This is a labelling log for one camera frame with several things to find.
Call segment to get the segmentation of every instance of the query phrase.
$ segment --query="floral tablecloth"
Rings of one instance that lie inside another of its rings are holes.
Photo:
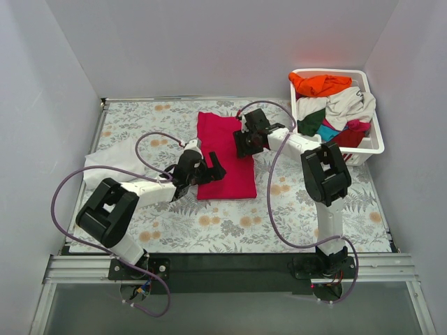
[[[164,131],[183,140],[196,136],[199,111],[234,116],[247,100],[173,100],[166,102],[111,103],[97,150],[106,149],[128,136]],[[287,101],[277,101],[290,108]],[[270,121],[289,124],[279,108],[260,104]],[[158,135],[140,145],[143,158],[165,168],[176,163],[181,148]],[[130,234],[149,252],[160,253],[278,253],[297,252],[275,235],[268,218],[266,187],[272,152],[254,156],[258,197],[250,200],[197,201],[193,187],[181,200],[154,204],[137,210]],[[350,167],[352,186],[345,198],[344,234],[359,252],[390,252],[376,195],[365,166]],[[147,170],[147,175],[157,173]],[[91,193],[85,192],[84,200]],[[282,156],[272,180],[272,207],[283,236],[295,244],[310,244],[318,237],[316,209],[308,196],[300,163]],[[76,237],[92,238],[78,226]],[[70,252],[96,250],[71,242]]]

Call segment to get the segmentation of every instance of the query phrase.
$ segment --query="dark red cloth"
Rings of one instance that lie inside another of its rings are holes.
[[[345,148],[356,148],[362,142],[365,136],[363,131],[352,131],[351,129],[346,129],[340,134],[331,139],[331,142],[335,142],[339,147]]]
[[[241,129],[235,117],[220,117],[212,113],[198,113],[197,137],[202,141],[202,153],[209,166],[209,153],[215,151],[226,170],[222,180],[199,185],[198,200],[256,198],[254,161],[251,156],[238,159],[233,132]]]

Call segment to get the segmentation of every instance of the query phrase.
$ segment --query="white cloth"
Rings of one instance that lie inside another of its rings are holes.
[[[296,100],[298,121],[302,121],[309,114],[318,112],[326,107],[328,98],[299,98]]]
[[[328,98],[326,120],[338,131],[351,120],[370,122],[376,109],[375,97],[369,92],[362,93],[358,87],[349,87]]]
[[[141,163],[135,153],[135,144],[136,140],[128,137],[121,142],[115,143],[110,148],[85,156],[84,166],[107,165],[113,168],[144,174],[145,165]],[[105,178],[113,178],[116,181],[129,181],[135,177],[106,169],[84,171],[84,181],[87,189],[96,188]]]

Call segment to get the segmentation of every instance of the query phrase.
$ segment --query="white plastic basket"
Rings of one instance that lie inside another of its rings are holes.
[[[297,73],[303,78],[313,77],[316,75],[343,75],[352,78],[352,86],[360,87],[360,90],[363,92],[370,92],[368,79],[363,71],[335,70],[331,68],[301,68],[294,70],[294,73]],[[292,115],[295,119],[298,119],[295,97],[295,87],[291,83]],[[384,149],[385,147],[383,145],[382,134],[380,132],[376,112],[374,112],[371,120],[369,135],[363,138],[362,142],[357,148],[340,147],[346,164],[352,166],[362,165],[369,157],[371,157],[371,155],[381,154]]]

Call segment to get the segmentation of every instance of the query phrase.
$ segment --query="white wall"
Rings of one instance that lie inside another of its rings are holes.
[[[299,67],[362,68],[397,0],[47,0],[100,97],[289,97]]]
[[[82,165],[100,101],[44,0],[1,1],[0,25],[0,334],[28,334],[63,242],[50,199]],[[61,195],[65,226],[78,188]]]
[[[369,166],[438,334],[447,334],[446,13],[442,0],[401,0],[366,64],[386,142]]]

